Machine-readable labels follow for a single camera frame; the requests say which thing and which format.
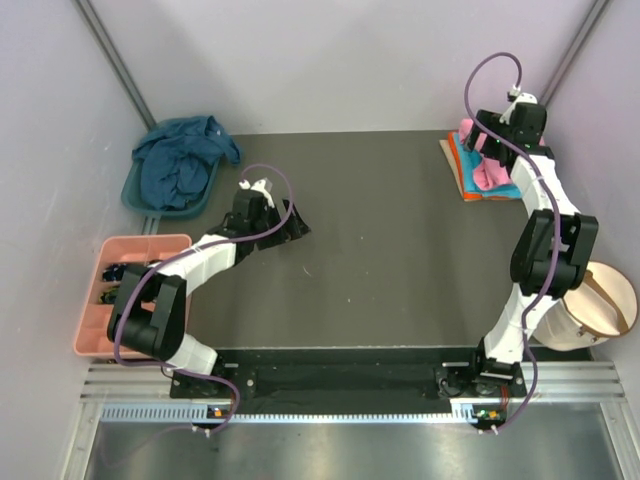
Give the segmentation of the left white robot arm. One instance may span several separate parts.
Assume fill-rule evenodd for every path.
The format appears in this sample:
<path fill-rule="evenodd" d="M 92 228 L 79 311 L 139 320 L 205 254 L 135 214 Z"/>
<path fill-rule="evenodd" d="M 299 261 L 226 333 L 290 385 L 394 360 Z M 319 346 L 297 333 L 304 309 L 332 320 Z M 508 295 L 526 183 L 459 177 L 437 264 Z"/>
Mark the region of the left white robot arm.
<path fill-rule="evenodd" d="M 192 384 L 205 396 L 220 394 L 227 374 L 215 365 L 217 352 L 186 333 L 187 300 L 254 250 L 283 245 L 311 232 L 290 200 L 284 199 L 283 205 L 281 216 L 267 193 L 240 189 L 222 223 L 194 245 L 164 261 L 126 267 L 106 329 L 109 341 L 115 348 L 123 346 L 193 372 Z"/>

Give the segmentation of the pink t shirt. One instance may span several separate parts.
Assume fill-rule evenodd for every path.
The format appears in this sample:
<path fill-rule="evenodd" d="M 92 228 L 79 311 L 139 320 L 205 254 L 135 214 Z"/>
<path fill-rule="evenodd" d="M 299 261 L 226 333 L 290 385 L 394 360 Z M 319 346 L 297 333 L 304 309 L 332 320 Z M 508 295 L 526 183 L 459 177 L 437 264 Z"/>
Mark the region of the pink t shirt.
<path fill-rule="evenodd" d="M 471 132 L 473 122 L 470 118 L 463 118 L 458 128 L 460 142 L 463 143 Z M 481 191 L 490 191 L 511 185 L 507 170 L 498 160 L 482 156 L 478 166 L 473 169 L 473 181 Z"/>

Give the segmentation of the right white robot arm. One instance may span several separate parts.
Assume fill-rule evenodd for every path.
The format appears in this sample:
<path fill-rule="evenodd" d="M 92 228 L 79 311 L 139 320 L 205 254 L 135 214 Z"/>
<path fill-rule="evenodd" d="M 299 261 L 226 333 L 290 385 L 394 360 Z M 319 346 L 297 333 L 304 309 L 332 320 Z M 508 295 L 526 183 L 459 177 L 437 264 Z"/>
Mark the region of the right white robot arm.
<path fill-rule="evenodd" d="M 567 197 L 553 153 L 541 142 L 546 108 L 526 93 L 509 101 L 502 114 L 478 111 L 464 142 L 471 149 L 479 134 L 486 135 L 482 155 L 506 169 L 528 214 L 510 261 L 511 294 L 466 372 L 469 388 L 481 396 L 515 377 L 545 314 L 583 281 L 598 232 L 596 218 L 580 213 Z"/>

